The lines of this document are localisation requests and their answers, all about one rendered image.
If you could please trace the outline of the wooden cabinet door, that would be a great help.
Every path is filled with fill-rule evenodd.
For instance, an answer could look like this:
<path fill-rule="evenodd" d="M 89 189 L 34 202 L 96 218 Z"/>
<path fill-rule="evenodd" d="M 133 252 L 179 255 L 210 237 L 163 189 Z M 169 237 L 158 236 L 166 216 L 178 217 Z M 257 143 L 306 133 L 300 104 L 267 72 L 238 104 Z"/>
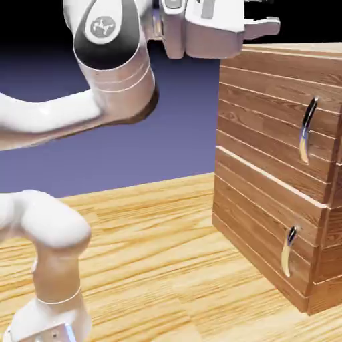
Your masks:
<path fill-rule="evenodd" d="M 290 301 L 310 315 L 315 268 L 326 210 L 266 176 L 242 158 L 216 149 L 212 223 Z M 289 229 L 301 227 L 281 268 Z"/>
<path fill-rule="evenodd" d="M 299 155 L 305 110 L 319 97 L 309 126 L 309 163 Z M 326 204 L 342 137 L 342 53 L 324 43 L 295 49 L 248 46 L 220 65 L 220 129 L 260 150 L 259 166 Z"/>

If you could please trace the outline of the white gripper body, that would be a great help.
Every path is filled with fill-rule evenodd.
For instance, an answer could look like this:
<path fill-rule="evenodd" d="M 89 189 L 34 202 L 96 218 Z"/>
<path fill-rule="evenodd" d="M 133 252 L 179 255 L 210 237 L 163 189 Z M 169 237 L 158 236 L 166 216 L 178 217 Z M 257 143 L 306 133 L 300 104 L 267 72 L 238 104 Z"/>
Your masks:
<path fill-rule="evenodd" d="M 188 0 L 186 54 L 204 59 L 238 55 L 244 40 L 244 0 Z"/>

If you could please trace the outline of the wooden cabinet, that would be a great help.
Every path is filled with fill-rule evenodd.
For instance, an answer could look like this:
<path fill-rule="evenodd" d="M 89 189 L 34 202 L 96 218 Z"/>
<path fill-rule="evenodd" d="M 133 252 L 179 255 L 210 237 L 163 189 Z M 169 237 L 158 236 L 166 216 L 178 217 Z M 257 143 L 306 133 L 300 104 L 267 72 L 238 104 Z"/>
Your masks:
<path fill-rule="evenodd" d="M 299 43 L 299 44 L 269 44 L 269 45 L 246 45 L 242 51 L 248 46 L 270 47 L 295 49 L 304 45 L 317 45 L 320 43 Z M 342 43 L 325 43 L 328 51 L 341 52 Z M 314 299 L 313 306 L 318 313 L 342 303 L 342 137 L 340 139 L 340 147 L 338 161 L 335 165 L 334 182 L 331 189 L 329 201 L 326 204 L 317 202 L 315 199 L 307 196 L 305 193 L 298 191 L 289 183 L 283 182 L 277 178 L 274 173 L 267 172 L 259 166 L 262 160 L 260 150 L 254 149 L 251 145 L 236 139 L 230 134 L 220 129 L 220 123 L 223 117 L 218 113 L 218 125 L 216 131 L 216 149 L 224 148 L 226 151 L 238 156 L 248 162 L 249 165 L 256 167 L 266 176 L 273 180 L 281 182 L 282 185 L 290 187 L 297 191 L 308 200 L 313 200 L 316 205 L 326 210 L 325 223 L 321 229 L 321 237 L 319 243 L 319 256 L 315 268 L 314 280 Z"/>

